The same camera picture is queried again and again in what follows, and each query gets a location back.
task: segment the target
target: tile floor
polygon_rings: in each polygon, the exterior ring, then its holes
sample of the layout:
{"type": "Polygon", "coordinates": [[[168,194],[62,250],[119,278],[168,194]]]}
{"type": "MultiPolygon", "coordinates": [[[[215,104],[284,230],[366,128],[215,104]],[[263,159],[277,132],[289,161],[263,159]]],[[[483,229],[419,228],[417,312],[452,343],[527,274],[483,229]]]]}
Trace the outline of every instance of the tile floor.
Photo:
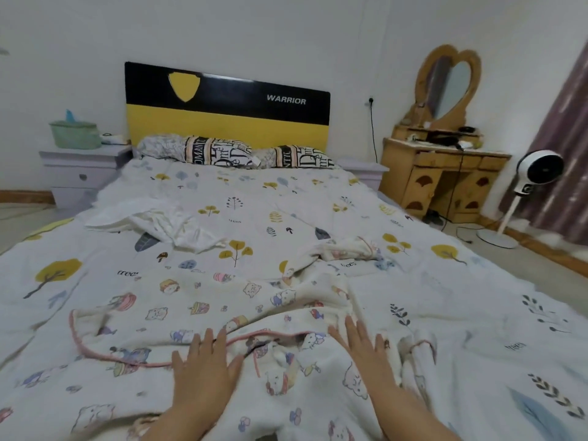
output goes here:
{"type": "MultiPolygon", "coordinates": [[[[62,217],[53,206],[0,204],[0,253],[29,233],[62,217]]],[[[463,226],[477,228],[475,224],[463,226]]],[[[445,233],[455,236],[456,225],[448,223],[445,233]]],[[[560,266],[525,247],[502,249],[484,243],[475,230],[459,229],[459,236],[472,240],[470,248],[513,275],[531,281],[537,290],[568,303],[588,316],[588,278],[560,266]]]]}

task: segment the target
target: fan base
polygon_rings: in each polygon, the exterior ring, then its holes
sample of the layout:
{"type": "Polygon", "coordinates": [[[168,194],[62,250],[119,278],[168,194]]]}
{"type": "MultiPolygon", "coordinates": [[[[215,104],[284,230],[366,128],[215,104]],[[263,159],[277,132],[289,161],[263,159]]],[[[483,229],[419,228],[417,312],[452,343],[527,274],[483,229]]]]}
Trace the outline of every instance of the fan base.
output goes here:
{"type": "Polygon", "coordinates": [[[503,233],[497,233],[495,230],[480,229],[476,232],[476,235],[486,243],[494,244],[498,247],[503,247],[505,249],[514,249],[518,247],[517,240],[508,235],[504,235],[503,233]]]}

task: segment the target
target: baseboard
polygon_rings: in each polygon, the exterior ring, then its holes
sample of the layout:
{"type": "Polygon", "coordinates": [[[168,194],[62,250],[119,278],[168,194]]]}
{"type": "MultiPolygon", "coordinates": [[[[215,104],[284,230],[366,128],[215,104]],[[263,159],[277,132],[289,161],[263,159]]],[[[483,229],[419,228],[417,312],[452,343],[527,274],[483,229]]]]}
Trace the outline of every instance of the baseboard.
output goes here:
{"type": "Polygon", "coordinates": [[[0,203],[55,204],[51,192],[36,190],[0,190],[0,203]]]}
{"type": "MultiPolygon", "coordinates": [[[[480,215],[478,223],[485,228],[494,230],[498,229],[500,226],[499,222],[491,220],[490,218],[483,215],[480,215]]],[[[562,265],[574,272],[577,272],[580,275],[583,275],[584,277],[588,277],[588,263],[572,257],[568,252],[562,251],[561,249],[554,249],[545,243],[541,243],[526,233],[519,232],[518,230],[506,228],[504,233],[517,240],[521,246],[526,247],[527,249],[530,249],[553,262],[556,262],[558,265],[562,265]]]]}

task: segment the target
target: heart-shaped mirror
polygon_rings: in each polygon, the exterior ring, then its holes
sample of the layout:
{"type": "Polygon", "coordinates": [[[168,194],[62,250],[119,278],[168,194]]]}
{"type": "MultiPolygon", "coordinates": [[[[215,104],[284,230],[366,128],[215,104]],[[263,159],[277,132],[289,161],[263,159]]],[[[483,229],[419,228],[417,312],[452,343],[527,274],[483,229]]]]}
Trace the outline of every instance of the heart-shaped mirror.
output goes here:
{"type": "Polygon", "coordinates": [[[464,126],[480,77],[480,57],[474,51],[458,52],[450,44],[434,49],[420,68],[415,104],[405,116],[407,125],[438,130],[464,126]]]}

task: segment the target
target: white pedestal fan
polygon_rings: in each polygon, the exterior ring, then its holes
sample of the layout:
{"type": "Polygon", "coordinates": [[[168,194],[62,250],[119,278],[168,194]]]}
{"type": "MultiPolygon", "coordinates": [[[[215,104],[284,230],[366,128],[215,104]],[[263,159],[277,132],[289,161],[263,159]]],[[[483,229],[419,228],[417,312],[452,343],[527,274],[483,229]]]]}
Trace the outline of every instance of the white pedestal fan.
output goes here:
{"type": "Polygon", "coordinates": [[[505,249],[514,249],[518,246],[518,241],[508,235],[504,235],[504,230],[508,225],[512,214],[518,206],[521,198],[533,191],[533,186],[549,184],[555,181],[563,173],[563,158],[551,150],[538,150],[526,155],[518,162],[517,174],[518,183],[515,186],[514,197],[511,207],[502,219],[502,224],[498,231],[490,229],[480,229],[476,235],[486,243],[505,249]]]}

